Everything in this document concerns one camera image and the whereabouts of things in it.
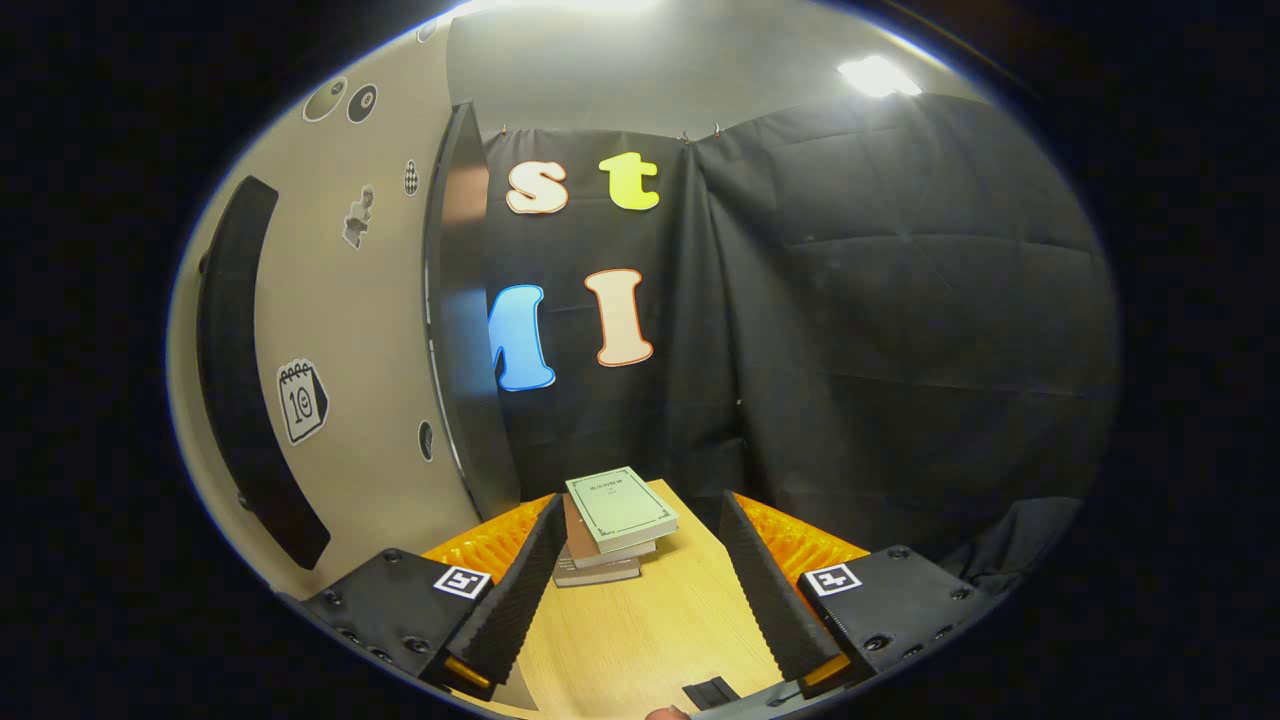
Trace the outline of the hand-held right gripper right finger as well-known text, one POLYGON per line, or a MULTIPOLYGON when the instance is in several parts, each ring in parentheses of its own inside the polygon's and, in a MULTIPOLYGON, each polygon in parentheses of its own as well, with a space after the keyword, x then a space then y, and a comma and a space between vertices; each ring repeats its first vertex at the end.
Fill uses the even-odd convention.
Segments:
POLYGON ((910 547, 869 552, 735 492, 718 537, 782 678, 808 700, 906 667, 995 606, 910 547))

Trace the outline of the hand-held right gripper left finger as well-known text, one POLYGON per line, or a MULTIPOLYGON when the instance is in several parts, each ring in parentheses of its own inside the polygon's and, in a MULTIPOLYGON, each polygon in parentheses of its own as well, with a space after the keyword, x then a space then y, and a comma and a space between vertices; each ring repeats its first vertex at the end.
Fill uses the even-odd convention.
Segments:
POLYGON ((384 548, 300 612, 415 682, 489 701, 509 680, 564 542, 563 498, 548 495, 428 553, 384 548))

